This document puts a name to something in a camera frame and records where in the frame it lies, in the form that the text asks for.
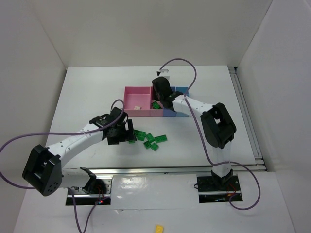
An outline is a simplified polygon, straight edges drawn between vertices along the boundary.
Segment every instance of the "purple cable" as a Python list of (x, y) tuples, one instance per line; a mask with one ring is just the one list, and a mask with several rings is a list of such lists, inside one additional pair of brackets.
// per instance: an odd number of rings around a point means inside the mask
[(232, 195), (232, 196), (229, 198), (229, 203), (230, 203), (230, 205), (231, 205), (233, 208), (235, 208), (235, 209), (237, 209), (237, 210), (250, 210), (250, 209), (252, 209), (253, 207), (255, 207), (255, 206), (258, 204), (258, 202), (259, 202), (259, 200), (260, 200), (260, 197), (261, 197), (261, 189), (260, 189), (260, 184), (259, 184), (259, 182), (258, 182), (257, 177), (255, 176), (255, 174), (254, 174), (250, 169), (247, 168), (247, 166), (242, 165), (242, 164), (240, 164), (240, 163), (233, 162), (233, 161), (226, 161), (226, 162), (221, 162), (221, 163), (216, 163), (216, 164), (215, 164), (215, 163), (213, 163), (213, 162), (211, 161), (211, 159), (210, 159), (210, 157), (209, 157), (209, 155), (208, 155), (207, 149), (206, 149), (205, 141), (204, 141), (204, 138), (203, 138), (203, 135), (202, 135), (202, 132), (201, 132), (201, 129), (200, 129), (198, 120), (196, 119), (195, 114), (194, 114), (194, 112), (193, 112), (193, 110), (192, 110), (192, 108), (191, 108), (191, 105), (189, 104), (189, 102), (188, 102), (188, 100), (187, 100), (187, 93), (188, 93), (190, 87), (192, 87), (192, 85), (194, 84), (194, 81), (196, 80), (197, 72), (196, 72), (195, 66), (194, 66), (190, 61), (187, 61), (186, 59), (183, 59), (183, 58), (174, 58), (174, 59), (171, 59), (171, 60), (169, 60), (168, 62), (166, 62), (160, 69), (162, 69), (162, 68), (163, 68), (164, 66), (166, 66), (168, 63), (170, 63), (170, 62), (172, 62), (172, 61), (176, 61), (176, 60), (185, 61), (185, 62), (187, 62), (188, 64), (190, 64), (190, 65), (192, 66), (192, 68), (194, 69), (194, 79), (193, 79), (191, 85), (188, 87), (188, 89), (187, 89), (186, 92), (184, 93), (184, 96), (185, 96), (185, 101), (186, 101), (186, 103), (187, 103), (187, 105), (188, 105), (188, 107), (189, 107), (189, 109), (190, 109), (191, 115), (192, 115), (192, 117), (193, 117), (193, 119), (194, 119), (196, 128), (198, 129), (198, 132), (199, 132), (199, 135), (200, 135), (200, 139), (201, 139), (201, 142), (202, 142), (203, 149), (204, 149), (204, 152), (205, 152), (205, 155), (206, 155), (207, 160), (209, 161), (209, 163), (210, 163), (212, 166), (218, 166), (218, 165), (222, 165), (222, 164), (236, 164), (236, 165), (242, 166), (243, 168), (245, 168), (247, 171), (249, 171), (249, 172), (251, 173), (251, 175), (254, 177), (255, 182), (256, 182), (256, 184), (257, 184), (257, 187), (258, 187), (258, 198), (257, 198), (257, 200), (255, 201), (255, 203), (254, 203), (253, 205), (247, 207), (247, 208), (240, 208), (240, 207), (237, 207), (237, 206), (233, 205), (233, 204), (232, 204), (232, 198), (233, 198), (234, 196), (238, 195), (238, 194)]
[[(24, 137), (30, 137), (30, 136), (38, 136), (38, 135), (83, 135), (83, 134), (89, 134), (89, 133), (94, 133), (94, 132), (97, 132), (97, 131), (100, 131), (100, 130), (103, 130), (103, 129), (106, 129), (108, 128), (109, 126), (113, 125), (114, 123), (116, 123), (120, 117), (122, 116), (123, 112), (124, 112), (124, 102), (120, 99), (117, 99), (115, 100), (112, 105), (111, 105), (111, 109), (113, 108), (113, 106), (115, 105), (116, 102), (120, 101), (123, 105), (123, 108), (122, 108), (122, 111), (120, 113), (120, 115), (114, 120), (112, 121), (111, 123), (101, 127), (101, 128), (98, 128), (96, 130), (91, 130), (91, 131), (87, 131), (87, 132), (82, 132), (82, 133), (53, 133), (53, 132), (47, 132), (47, 133), (28, 133), (28, 134), (23, 134), (23, 135), (20, 135), (20, 136), (16, 136), (12, 139), (10, 139), (9, 141), (7, 141), (6, 143), (4, 143), (2, 145), (2, 147), (0, 148), (0, 154), (1, 152), (3, 151), (3, 149), (9, 145), (11, 142), (17, 140), (17, 139), (20, 139), (20, 138), (24, 138)], [(0, 171), (0, 177), (5, 181), (7, 182), (8, 184), (16, 187), (16, 188), (23, 188), (23, 189), (35, 189), (34, 187), (27, 187), (27, 186), (21, 186), (19, 184), (15, 184), (13, 183), (12, 181), (8, 180), (3, 174), (2, 172)]]
[(80, 228), (80, 224), (79, 224), (79, 220), (78, 220), (78, 215), (77, 215), (77, 205), (76, 205), (76, 199), (74, 198), (74, 193), (70, 188), (67, 188), (68, 191), (70, 192), (70, 194), (72, 195), (72, 202), (73, 202), (73, 208), (74, 208), (74, 217), (76, 219), (76, 224), (79, 230), (79, 233), (85, 233), (86, 232), (86, 228), (87, 228), (87, 224), (88, 224), (88, 220), (89, 217), (91, 216), (91, 213), (93, 212), (93, 210), (95, 209), (95, 207), (99, 204), (100, 201), (105, 200), (108, 197), (104, 197), (102, 199), (100, 199), (99, 201), (95, 202), (95, 204), (92, 206), (91, 210), (88, 213), (87, 219), (86, 219), (86, 226), (84, 227), (84, 231), (81, 231)]

